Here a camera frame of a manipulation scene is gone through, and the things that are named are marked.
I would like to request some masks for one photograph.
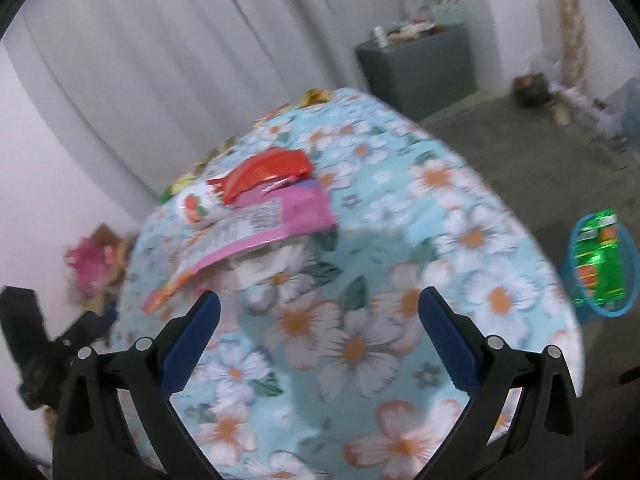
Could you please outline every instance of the red item on cabinet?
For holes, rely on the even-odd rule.
[[[223,204],[231,205],[238,195],[263,182],[281,178],[295,181],[311,177],[313,170],[313,164],[302,150],[273,147],[250,156],[224,177],[207,180],[207,184],[222,193]]]

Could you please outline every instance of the gray cabinet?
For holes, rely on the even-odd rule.
[[[356,54],[370,92],[414,121],[476,91],[464,25],[383,49],[367,41]]]

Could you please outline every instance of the green snack package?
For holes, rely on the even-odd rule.
[[[576,270],[587,294],[599,305],[625,297],[618,242],[618,216],[613,209],[595,214],[580,228],[574,248]]]

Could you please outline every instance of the blue basket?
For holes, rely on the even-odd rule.
[[[622,261],[622,276],[625,287],[625,298],[615,301],[613,305],[601,306],[595,303],[586,293],[580,279],[575,264],[575,245],[580,233],[580,227],[594,215],[582,218],[574,227],[569,240],[569,251],[565,263],[560,269],[560,278],[564,285],[564,290],[574,301],[576,315],[580,324],[598,319],[599,317],[619,317],[631,310],[638,297],[640,286],[639,270],[640,262],[638,250],[629,231],[622,224],[618,224],[618,235],[620,238],[620,259]]]

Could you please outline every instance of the gray curtain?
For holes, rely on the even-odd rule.
[[[104,152],[98,167],[118,168],[121,178],[149,196],[307,89],[363,88],[353,47],[375,25],[403,19],[407,5],[408,0],[28,0],[16,21],[20,42],[32,44],[12,41],[12,30],[6,42],[49,126],[55,133],[65,128],[59,137],[69,151],[90,158],[81,161],[85,170],[94,171],[91,150],[78,152],[74,143],[93,136],[92,146]],[[30,56],[40,58],[42,70],[33,68]],[[34,89],[44,78],[63,96],[67,112],[80,119],[75,126],[62,125],[50,96]]]

